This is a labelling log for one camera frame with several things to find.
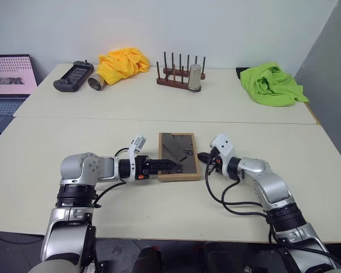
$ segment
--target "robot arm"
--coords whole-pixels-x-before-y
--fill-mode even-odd
[[[128,148],[128,159],[101,157],[93,153],[71,155],[61,164],[60,189],[41,247],[42,263],[30,273],[84,272],[92,265],[101,272],[95,251],[96,227],[92,225],[99,182],[148,179],[159,170],[172,169],[170,160],[136,156],[146,139],[138,135]]]
[[[277,242],[290,246],[284,254],[294,260],[301,273],[322,264],[331,269],[337,268],[335,262],[327,256],[292,248],[298,246],[328,252],[312,225],[305,221],[283,179],[271,170],[266,161],[237,158],[234,146],[224,134],[218,135],[210,147],[210,161],[216,162],[213,169],[223,176],[240,179],[253,186],[267,213],[268,222],[275,230]]]

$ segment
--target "black handheld device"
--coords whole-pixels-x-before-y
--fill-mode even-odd
[[[93,65],[87,60],[75,61],[62,78],[53,82],[53,86],[61,92],[76,92],[92,71]]]

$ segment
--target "laptop screen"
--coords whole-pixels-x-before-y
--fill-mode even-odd
[[[36,87],[29,55],[0,55],[0,95],[31,94]]]

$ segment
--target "white table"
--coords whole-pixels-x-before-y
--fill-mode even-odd
[[[53,81],[71,66],[58,65],[15,116],[316,124],[304,103],[271,107],[251,100],[234,69],[206,69],[199,93],[157,85],[156,68],[107,86],[101,92],[87,82],[75,93],[59,92]]]
[[[238,156],[268,161],[287,182],[323,241],[341,242],[341,156],[318,125],[16,118],[0,137],[0,230],[45,233],[66,156],[113,155],[142,133],[148,138],[142,154],[157,158],[159,132],[193,132],[199,152],[208,151],[217,134],[228,134]],[[230,182],[216,173],[210,177],[218,196]],[[227,199],[256,196],[242,184]],[[267,241],[262,218],[229,214],[211,199],[204,181],[137,181],[100,203],[93,221],[98,237]]]

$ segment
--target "laptop keyboard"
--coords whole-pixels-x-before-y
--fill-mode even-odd
[[[13,115],[23,101],[0,101],[0,115]]]

